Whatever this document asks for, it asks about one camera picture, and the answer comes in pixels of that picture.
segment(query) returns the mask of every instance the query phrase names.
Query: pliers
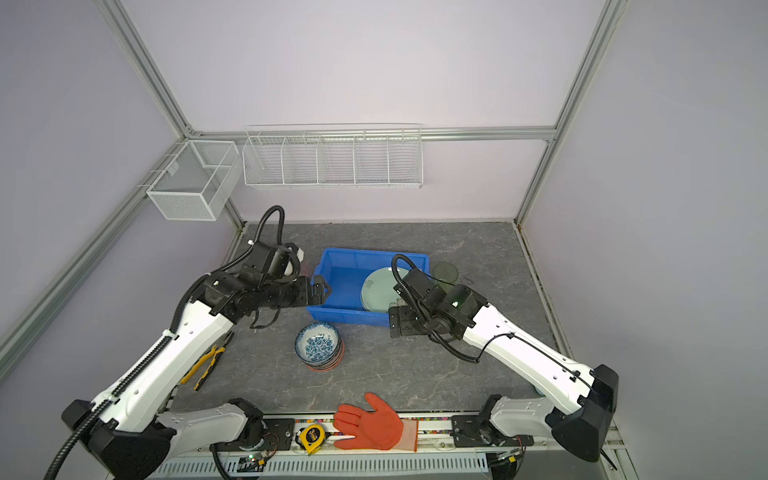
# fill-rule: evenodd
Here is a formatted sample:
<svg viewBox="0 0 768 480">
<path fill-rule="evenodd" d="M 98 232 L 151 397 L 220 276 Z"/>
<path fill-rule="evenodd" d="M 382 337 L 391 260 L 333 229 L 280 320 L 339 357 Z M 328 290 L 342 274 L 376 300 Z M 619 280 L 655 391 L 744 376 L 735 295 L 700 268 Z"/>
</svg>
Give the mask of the pliers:
<svg viewBox="0 0 768 480">
<path fill-rule="evenodd" d="M 205 362 L 210 359 L 210 365 L 205 370 L 205 373 L 203 376 L 200 377 L 199 380 L 197 380 L 197 384 L 194 386 L 195 391 L 199 390 L 201 386 L 203 386 L 203 383 L 205 382 L 205 379 L 208 378 L 208 376 L 213 372 L 214 367 L 217 365 L 217 360 L 221 356 L 222 353 L 224 353 L 224 350 L 227 349 L 227 344 L 232 340 L 232 337 L 235 335 L 235 332 L 229 332 L 227 336 L 224 337 L 224 341 L 221 346 L 214 345 L 211 347 L 210 352 L 206 353 L 205 355 L 201 356 L 199 360 L 197 360 L 197 363 L 195 363 L 190 371 L 179 381 L 179 383 L 184 384 L 189 381 L 190 378 L 192 378 L 192 375 L 199 369 Z"/>
</svg>

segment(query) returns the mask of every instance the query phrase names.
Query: stack of plates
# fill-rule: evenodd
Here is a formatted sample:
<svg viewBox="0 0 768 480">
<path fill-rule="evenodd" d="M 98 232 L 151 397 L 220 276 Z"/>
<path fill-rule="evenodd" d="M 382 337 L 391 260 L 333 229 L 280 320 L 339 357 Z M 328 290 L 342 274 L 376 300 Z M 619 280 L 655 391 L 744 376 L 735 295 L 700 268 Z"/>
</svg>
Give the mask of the stack of plates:
<svg viewBox="0 0 768 480">
<path fill-rule="evenodd" d="M 316 372 L 327 372 L 344 356 L 344 340 L 330 323 L 315 322 L 304 327 L 294 343 L 296 355 Z"/>
<path fill-rule="evenodd" d="M 408 270 L 404 268 L 398 267 L 397 272 L 401 279 L 408 275 Z M 360 292 L 363 308 L 369 312 L 389 312 L 389 306 L 400 300 L 400 295 L 395 291 L 396 284 L 390 266 L 380 268 L 368 275 Z"/>
</svg>

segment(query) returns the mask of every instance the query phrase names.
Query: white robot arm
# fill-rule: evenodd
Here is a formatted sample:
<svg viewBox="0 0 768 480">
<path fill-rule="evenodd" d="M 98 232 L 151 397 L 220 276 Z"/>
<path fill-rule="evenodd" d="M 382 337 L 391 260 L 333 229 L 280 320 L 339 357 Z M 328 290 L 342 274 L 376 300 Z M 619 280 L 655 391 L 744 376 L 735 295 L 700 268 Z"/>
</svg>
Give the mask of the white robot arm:
<svg viewBox="0 0 768 480">
<path fill-rule="evenodd" d="M 262 224 L 274 211 L 282 223 L 282 208 L 273 207 Z M 237 260 L 245 260 L 237 275 L 225 272 L 231 263 L 201 277 L 180 302 L 171 328 L 117 382 L 91 402 L 75 400 L 62 413 L 73 434 L 45 478 L 55 478 L 78 441 L 120 480 L 146 478 L 165 460 L 207 445 L 261 442 L 267 435 L 263 414 L 243 399 L 192 413 L 157 411 L 196 360 L 243 316 L 260 306 L 325 301 L 331 292 L 322 277 L 310 283 L 298 276 L 298 253 L 298 247 L 280 244 L 280 235 L 274 245 L 256 238 Z M 397 260 L 412 266 L 405 278 L 397 274 Z M 466 286 L 446 293 L 403 255 L 395 255 L 392 265 L 396 290 L 409 304 L 390 308 L 392 336 L 429 335 L 451 354 L 477 363 L 480 356 L 461 353 L 442 337 L 451 334 L 481 354 L 487 351 L 545 394 L 534 402 L 491 396 L 479 416 L 486 445 L 503 445 L 514 435 L 546 436 L 580 458 L 599 459 L 616 408 L 615 372 L 566 358 Z"/>
</svg>

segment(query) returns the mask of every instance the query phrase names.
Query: wire basket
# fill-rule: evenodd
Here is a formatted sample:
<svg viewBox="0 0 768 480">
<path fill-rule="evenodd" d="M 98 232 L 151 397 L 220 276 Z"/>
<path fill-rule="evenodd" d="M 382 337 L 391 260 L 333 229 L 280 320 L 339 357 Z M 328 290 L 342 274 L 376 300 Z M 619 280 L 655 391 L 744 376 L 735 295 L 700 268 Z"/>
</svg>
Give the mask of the wire basket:
<svg viewBox="0 0 768 480">
<path fill-rule="evenodd" d="M 243 174 L 233 141 L 189 140 L 147 189 L 168 220 L 214 221 Z"/>
<path fill-rule="evenodd" d="M 246 127 L 246 185 L 421 187 L 424 183 L 421 132 L 412 125 L 370 131 L 287 131 L 289 126 L 280 127 L 283 130 Z"/>
</svg>

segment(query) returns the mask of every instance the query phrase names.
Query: table surface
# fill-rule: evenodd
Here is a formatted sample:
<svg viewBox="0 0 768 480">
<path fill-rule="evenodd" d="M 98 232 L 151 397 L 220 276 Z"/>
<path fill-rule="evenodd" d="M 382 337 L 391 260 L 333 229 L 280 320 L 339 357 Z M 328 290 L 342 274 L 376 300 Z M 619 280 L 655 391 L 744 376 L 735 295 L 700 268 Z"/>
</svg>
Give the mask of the table surface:
<svg viewBox="0 0 768 480">
<path fill-rule="evenodd" d="M 254 232 L 255 225 L 249 226 L 243 238 Z M 275 226 L 267 225 L 263 239 L 273 241 L 274 235 Z M 555 346 L 511 223 L 289 224 L 283 241 L 304 250 L 303 270 L 310 272 L 328 247 L 427 253 L 432 265 L 453 263 L 461 283 Z M 238 251 L 246 246 L 242 242 Z M 259 323 L 267 323 L 271 314 L 264 309 Z M 389 329 L 379 326 L 335 324 L 346 353 L 335 369 L 314 372 L 293 349 L 296 334 L 312 321 L 305 308 L 283 309 L 266 329 L 251 330 L 250 319 L 242 319 L 205 385 L 198 392 L 192 390 L 195 381 L 181 386 L 170 409 L 208 409 L 242 397 L 265 413 L 332 412 L 341 403 L 367 407 L 363 395 L 374 392 L 400 412 L 476 411 L 495 393 L 538 396 L 529 382 L 490 355 L 479 364 L 463 362 L 424 336 L 391 339 Z M 470 355 L 478 352 L 458 341 L 453 345 Z"/>
</svg>

